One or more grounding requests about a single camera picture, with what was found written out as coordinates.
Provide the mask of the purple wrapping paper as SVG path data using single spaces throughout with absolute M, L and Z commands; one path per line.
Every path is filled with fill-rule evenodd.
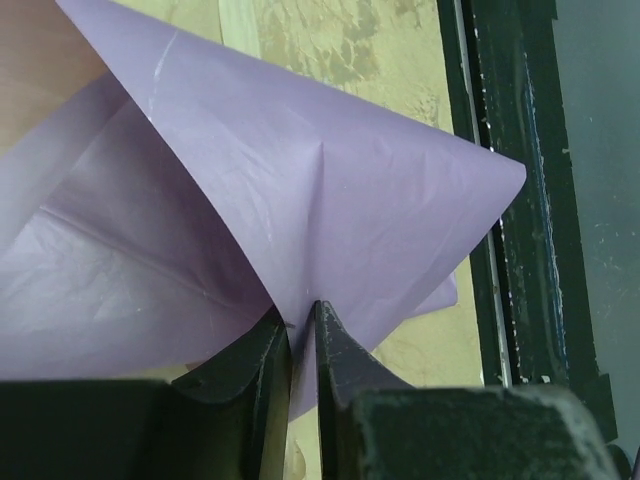
M 1 161 L 1 375 L 205 360 L 270 308 L 317 401 L 307 316 L 363 347 L 453 304 L 524 166 L 112 1 L 62 1 L 106 64 Z

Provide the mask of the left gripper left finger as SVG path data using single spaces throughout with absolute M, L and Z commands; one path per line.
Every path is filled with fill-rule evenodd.
M 188 398 L 181 479 L 283 477 L 291 354 L 281 320 L 260 320 L 171 386 Z

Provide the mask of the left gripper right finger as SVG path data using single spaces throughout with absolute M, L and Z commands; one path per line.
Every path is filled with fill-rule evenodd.
M 406 382 L 388 370 L 346 330 L 324 300 L 311 308 L 315 334 L 318 424 L 324 479 L 365 479 L 367 415 L 359 398 L 404 390 Z

